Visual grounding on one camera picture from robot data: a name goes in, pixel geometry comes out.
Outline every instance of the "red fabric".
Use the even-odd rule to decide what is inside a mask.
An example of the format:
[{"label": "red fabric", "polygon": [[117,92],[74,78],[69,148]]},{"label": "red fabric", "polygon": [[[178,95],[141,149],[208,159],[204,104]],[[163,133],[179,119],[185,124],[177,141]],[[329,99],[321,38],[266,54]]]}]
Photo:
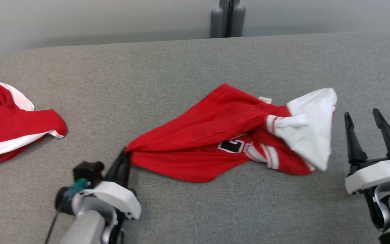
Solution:
[{"label": "red fabric", "polygon": [[246,148],[254,140],[277,148],[279,170],[311,172],[283,140],[268,133],[269,114],[291,116],[286,106],[275,106],[223,84],[178,118],[132,141],[127,152],[137,165],[189,182],[209,182],[219,174],[249,161],[244,150],[229,153],[218,148],[236,138]]},{"label": "red fabric", "polygon": [[[0,85],[0,142],[46,133],[51,130],[56,130],[62,136],[67,134],[64,120],[54,110],[21,110],[16,105],[11,92]],[[28,146],[20,145],[12,151],[0,154],[0,162],[12,159],[24,151],[26,147]]]}]

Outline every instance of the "gray table surface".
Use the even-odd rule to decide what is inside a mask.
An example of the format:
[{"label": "gray table surface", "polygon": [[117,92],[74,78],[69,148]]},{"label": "gray table surface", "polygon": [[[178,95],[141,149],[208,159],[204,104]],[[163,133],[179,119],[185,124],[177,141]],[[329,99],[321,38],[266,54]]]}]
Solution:
[{"label": "gray table surface", "polygon": [[[205,184],[140,168],[130,186],[143,213],[126,243],[378,243],[363,196],[350,196],[343,114],[370,157],[385,153],[371,110],[390,123],[390,34],[345,33],[40,48],[0,56],[0,82],[67,122],[0,164],[0,243],[42,243],[57,190],[83,160],[107,167],[137,136],[229,82],[288,101],[318,88],[338,95],[328,170],[290,176],[248,162]],[[57,243],[74,217],[61,215]]]}]

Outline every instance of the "black number patch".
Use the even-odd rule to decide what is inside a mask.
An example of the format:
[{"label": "black number patch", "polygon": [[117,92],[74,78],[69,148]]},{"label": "black number patch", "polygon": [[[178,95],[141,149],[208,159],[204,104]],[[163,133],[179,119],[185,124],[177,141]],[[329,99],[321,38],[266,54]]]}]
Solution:
[{"label": "black number patch", "polygon": [[237,139],[231,139],[229,141],[223,141],[218,145],[218,149],[229,152],[229,153],[241,153],[245,146],[244,141]]}]

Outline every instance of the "white wall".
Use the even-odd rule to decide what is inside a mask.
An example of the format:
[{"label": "white wall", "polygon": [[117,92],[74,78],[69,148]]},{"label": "white wall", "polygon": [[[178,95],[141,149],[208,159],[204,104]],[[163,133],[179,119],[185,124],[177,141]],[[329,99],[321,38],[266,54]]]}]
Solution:
[{"label": "white wall", "polygon": [[[244,36],[390,31],[390,0],[241,0]],[[208,38],[219,0],[0,0],[0,54]]]}]

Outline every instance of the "white shirt tag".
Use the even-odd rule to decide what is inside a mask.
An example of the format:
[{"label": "white shirt tag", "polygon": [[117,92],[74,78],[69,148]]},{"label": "white shirt tag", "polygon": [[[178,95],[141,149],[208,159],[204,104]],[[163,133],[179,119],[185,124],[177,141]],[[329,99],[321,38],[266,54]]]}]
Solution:
[{"label": "white shirt tag", "polygon": [[267,104],[272,104],[272,99],[271,98],[260,96],[258,99],[260,99],[261,101],[263,101],[263,102],[265,102]]}]

